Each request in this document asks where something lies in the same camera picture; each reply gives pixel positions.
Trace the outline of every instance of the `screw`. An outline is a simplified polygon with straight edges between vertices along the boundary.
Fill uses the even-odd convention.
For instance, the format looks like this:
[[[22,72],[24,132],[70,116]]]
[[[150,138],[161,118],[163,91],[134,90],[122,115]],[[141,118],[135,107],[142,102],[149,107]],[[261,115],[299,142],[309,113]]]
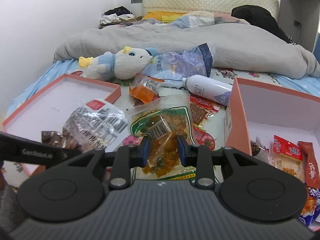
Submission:
[[[204,187],[208,187],[208,186],[211,186],[213,184],[213,180],[210,179],[210,178],[201,178],[201,179],[198,179],[198,184],[201,185],[201,186],[204,186]]]
[[[126,180],[124,178],[114,178],[110,181],[113,186],[121,187],[126,184]]]

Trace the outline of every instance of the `stuffed animal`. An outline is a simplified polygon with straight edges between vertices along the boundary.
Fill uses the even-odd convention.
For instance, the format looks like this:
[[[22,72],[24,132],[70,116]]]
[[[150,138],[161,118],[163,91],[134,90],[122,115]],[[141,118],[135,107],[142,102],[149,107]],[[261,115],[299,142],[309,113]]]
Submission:
[[[130,79],[135,77],[158,55],[155,48],[137,49],[124,47],[117,54],[106,52],[98,57],[80,57],[79,66],[87,78],[107,81],[113,77]]]

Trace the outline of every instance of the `black jacket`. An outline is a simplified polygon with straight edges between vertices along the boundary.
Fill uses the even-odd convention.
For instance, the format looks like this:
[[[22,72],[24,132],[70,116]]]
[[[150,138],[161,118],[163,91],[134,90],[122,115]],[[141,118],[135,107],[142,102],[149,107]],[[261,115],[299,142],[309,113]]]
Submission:
[[[260,27],[273,35],[277,36],[286,43],[290,43],[289,38],[284,31],[278,26],[276,19],[271,13],[257,5],[242,5],[232,9],[231,16],[244,19],[251,25]]]

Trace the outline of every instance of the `bottle cap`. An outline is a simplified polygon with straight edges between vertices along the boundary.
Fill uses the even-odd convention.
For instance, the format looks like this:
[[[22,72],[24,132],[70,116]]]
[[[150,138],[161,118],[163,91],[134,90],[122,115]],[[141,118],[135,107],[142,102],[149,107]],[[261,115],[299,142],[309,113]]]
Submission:
[[[186,87],[187,78],[182,78],[182,86]]]

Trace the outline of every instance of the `yellow pillow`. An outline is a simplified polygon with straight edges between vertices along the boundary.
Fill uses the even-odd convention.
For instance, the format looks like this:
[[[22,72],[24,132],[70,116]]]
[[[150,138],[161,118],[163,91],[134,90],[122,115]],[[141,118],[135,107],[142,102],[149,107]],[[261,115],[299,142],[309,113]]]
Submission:
[[[143,20],[149,19],[149,18],[154,18],[154,19],[156,19],[158,21],[162,21],[164,23],[170,23],[184,14],[186,14],[186,13],[150,11],[150,12],[147,12],[147,15],[145,17],[143,17]]]

